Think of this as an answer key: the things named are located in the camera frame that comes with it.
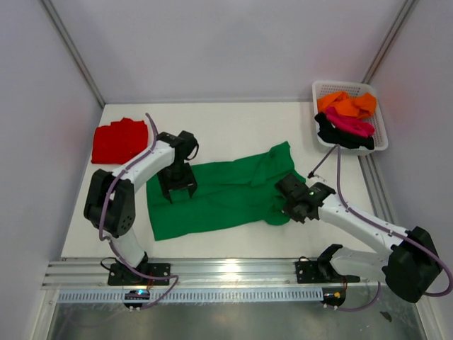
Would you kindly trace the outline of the green t shirt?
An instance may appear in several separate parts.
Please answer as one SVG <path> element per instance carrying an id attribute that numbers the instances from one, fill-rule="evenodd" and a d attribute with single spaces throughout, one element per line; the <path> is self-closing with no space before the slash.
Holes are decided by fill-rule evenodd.
<path id="1" fill-rule="evenodd" d="M 267 152 L 234 161 L 192 167 L 197 190 L 175 191 L 166 199 L 156 176 L 147 181 L 147 207 L 156 241 L 187 234 L 224 230 L 264 221 L 271 226 L 289 222 L 285 199 L 275 184 L 296 175 L 288 142 Z"/>

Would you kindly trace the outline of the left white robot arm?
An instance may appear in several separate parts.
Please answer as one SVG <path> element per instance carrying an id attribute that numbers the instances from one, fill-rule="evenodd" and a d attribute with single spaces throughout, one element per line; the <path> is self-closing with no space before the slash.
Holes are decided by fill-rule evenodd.
<path id="1" fill-rule="evenodd" d="M 149 277 L 147 253 L 132 229 L 135 195 L 156 176 L 167 201 L 174 191 L 187 191 L 192 197 L 197 181 L 189 161 L 198 149 L 198 141 L 190 132 L 177 136 L 162 132 L 150 147 L 116 170 L 99 169 L 91 177 L 84 217 L 98 230 L 99 239 L 109 243 L 124 267 L 124 277 L 132 284 L 139 285 Z"/>

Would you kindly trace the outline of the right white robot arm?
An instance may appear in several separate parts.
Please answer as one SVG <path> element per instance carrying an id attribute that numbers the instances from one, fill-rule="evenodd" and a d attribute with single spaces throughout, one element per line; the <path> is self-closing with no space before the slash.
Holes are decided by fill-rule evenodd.
<path id="1" fill-rule="evenodd" d="M 402 300 L 416 303 L 441 274 L 437 250 L 425 229 L 407 230 L 355 210 L 331 187 L 320 182 L 307 186 L 294 174 L 286 175 L 275 188 L 285 199 L 283 212 L 291 220 L 326 222 L 371 248 L 370 252 L 355 251 L 332 244 L 313 263 L 300 259 L 296 265 L 299 283 L 368 279 L 385 283 Z"/>

